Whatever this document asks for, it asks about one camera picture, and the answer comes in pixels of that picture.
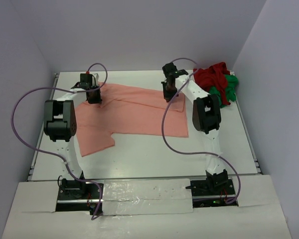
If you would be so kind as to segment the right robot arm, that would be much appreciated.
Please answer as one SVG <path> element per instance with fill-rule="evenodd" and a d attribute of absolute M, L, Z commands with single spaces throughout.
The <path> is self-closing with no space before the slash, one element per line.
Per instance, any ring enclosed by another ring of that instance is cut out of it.
<path fill-rule="evenodd" d="M 207 155 L 206 159 L 206 187 L 203 191 L 208 191 L 217 195 L 223 190 L 228 182 L 228 172 L 220 154 L 219 128 L 221 123 L 221 112 L 219 100 L 215 94 L 209 94 L 201 89 L 194 80 L 191 79 L 193 73 L 186 70 L 178 70 L 173 62 L 162 67 L 165 80 L 162 81 L 163 97 L 167 102 L 167 107 L 163 113 L 161 122 L 162 138 L 166 146 L 172 151 L 183 155 L 195 155 L 195 152 L 180 152 L 173 149 L 165 138 L 164 121 L 167 112 L 174 99 L 183 93 L 192 103 L 192 123 L 194 128 L 207 138 L 207 151 L 201 154 Z"/>

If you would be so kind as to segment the salmon pink t shirt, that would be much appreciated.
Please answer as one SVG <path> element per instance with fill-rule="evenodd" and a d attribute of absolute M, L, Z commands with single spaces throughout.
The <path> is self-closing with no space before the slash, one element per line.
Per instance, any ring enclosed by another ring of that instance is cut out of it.
<path fill-rule="evenodd" d="M 101 104 L 83 102 L 75 108 L 76 137 L 81 156 L 115 145 L 112 134 L 162 135 L 161 122 L 167 102 L 157 90 L 106 84 Z M 188 137 L 185 96 L 171 104 L 165 121 L 166 136 Z"/>

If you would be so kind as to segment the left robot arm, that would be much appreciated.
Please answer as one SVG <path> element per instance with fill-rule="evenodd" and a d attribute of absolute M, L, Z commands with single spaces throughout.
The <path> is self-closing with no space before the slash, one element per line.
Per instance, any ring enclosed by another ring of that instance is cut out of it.
<path fill-rule="evenodd" d="M 74 145 L 77 132 L 75 108 L 83 103 L 100 104 L 99 75 L 81 73 L 80 80 L 65 94 L 44 103 L 44 133 L 54 143 L 56 155 L 61 157 L 66 180 L 84 180 Z"/>

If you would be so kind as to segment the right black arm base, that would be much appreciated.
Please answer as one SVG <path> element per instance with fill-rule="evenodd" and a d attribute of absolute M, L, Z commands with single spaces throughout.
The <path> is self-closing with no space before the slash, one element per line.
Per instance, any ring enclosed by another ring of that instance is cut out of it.
<path fill-rule="evenodd" d="M 207 180 L 190 180 L 190 185 L 185 188 L 191 191 L 193 208 L 238 206 L 236 201 L 226 203 L 236 196 L 232 179 L 213 190 L 208 188 Z"/>

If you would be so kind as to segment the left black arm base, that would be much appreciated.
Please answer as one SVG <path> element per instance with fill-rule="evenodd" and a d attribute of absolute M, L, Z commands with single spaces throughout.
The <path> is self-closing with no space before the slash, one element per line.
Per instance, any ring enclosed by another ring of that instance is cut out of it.
<path fill-rule="evenodd" d="M 78 182 L 76 180 L 63 179 L 60 175 L 57 179 L 58 196 L 56 212 L 89 212 L 92 216 L 99 205 L 96 216 L 100 216 L 102 211 L 102 200 L 100 199 L 100 189 L 97 185 L 89 182 Z"/>

